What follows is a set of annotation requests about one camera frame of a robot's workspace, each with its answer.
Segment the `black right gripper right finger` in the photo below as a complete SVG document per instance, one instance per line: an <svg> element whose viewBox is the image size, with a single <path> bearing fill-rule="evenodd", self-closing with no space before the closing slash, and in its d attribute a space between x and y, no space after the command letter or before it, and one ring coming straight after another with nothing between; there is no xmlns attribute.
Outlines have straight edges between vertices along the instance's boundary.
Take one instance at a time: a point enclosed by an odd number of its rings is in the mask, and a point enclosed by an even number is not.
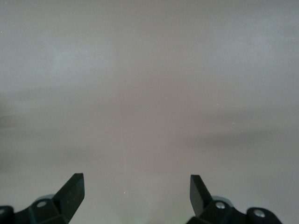
<svg viewBox="0 0 299 224"><path fill-rule="evenodd" d="M195 216L189 224L245 224L246 215L224 197L212 196L200 175L191 175L190 201Z"/></svg>

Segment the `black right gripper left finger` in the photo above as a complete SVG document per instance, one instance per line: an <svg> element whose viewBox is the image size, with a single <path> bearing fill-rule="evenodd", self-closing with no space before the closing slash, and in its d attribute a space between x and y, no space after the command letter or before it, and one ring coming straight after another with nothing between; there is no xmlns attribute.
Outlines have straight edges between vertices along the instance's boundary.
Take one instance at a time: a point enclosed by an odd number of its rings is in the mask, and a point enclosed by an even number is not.
<svg viewBox="0 0 299 224"><path fill-rule="evenodd" d="M15 224L68 224L84 200L84 175L74 174L52 197L14 214Z"/></svg>

